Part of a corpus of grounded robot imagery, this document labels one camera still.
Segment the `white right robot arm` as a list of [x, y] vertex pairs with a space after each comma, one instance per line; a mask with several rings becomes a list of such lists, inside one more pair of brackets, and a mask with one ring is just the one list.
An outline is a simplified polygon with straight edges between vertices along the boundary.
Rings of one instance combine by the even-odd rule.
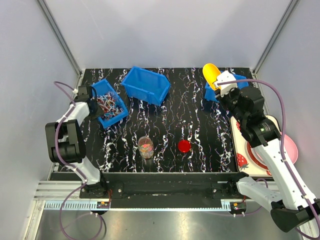
[[273, 222], [287, 233], [311, 220], [320, 222], [320, 200], [306, 186], [284, 148], [284, 130], [264, 114], [261, 91], [252, 86], [239, 89], [235, 83], [220, 86], [216, 97], [239, 123], [241, 135], [264, 161], [279, 194], [240, 173], [227, 185], [232, 198], [247, 196], [270, 212]]

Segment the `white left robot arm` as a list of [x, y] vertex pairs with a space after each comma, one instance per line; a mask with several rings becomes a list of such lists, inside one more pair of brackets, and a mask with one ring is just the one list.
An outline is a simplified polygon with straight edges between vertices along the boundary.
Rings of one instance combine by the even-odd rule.
[[48, 156], [51, 162], [72, 170], [81, 180], [81, 190], [90, 197], [103, 198], [108, 184], [101, 170], [87, 157], [80, 125], [85, 119], [95, 120], [103, 114], [97, 91], [88, 85], [75, 88], [67, 112], [45, 125]]

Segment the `blue bin with lollipops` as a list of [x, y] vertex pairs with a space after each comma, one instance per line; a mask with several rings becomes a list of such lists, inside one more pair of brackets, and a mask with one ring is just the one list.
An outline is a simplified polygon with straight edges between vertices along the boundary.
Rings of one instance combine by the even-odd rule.
[[102, 109], [98, 120], [104, 129], [118, 123], [129, 115], [125, 103], [106, 78], [92, 84], [91, 88], [92, 98], [97, 101], [98, 106]]

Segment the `blue bin with star candies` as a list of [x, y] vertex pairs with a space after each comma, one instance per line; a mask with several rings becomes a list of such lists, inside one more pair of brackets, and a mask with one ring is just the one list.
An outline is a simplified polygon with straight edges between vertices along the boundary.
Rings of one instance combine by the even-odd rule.
[[130, 98], [161, 106], [166, 98], [170, 82], [163, 75], [134, 66], [121, 82]]

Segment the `yellow plastic scoop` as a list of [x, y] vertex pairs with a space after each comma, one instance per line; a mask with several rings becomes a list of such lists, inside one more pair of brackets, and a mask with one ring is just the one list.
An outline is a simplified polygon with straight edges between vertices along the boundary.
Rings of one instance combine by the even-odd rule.
[[202, 68], [203, 76], [208, 83], [208, 85], [216, 91], [218, 87], [215, 85], [217, 77], [221, 74], [219, 69], [212, 63], [207, 63]]

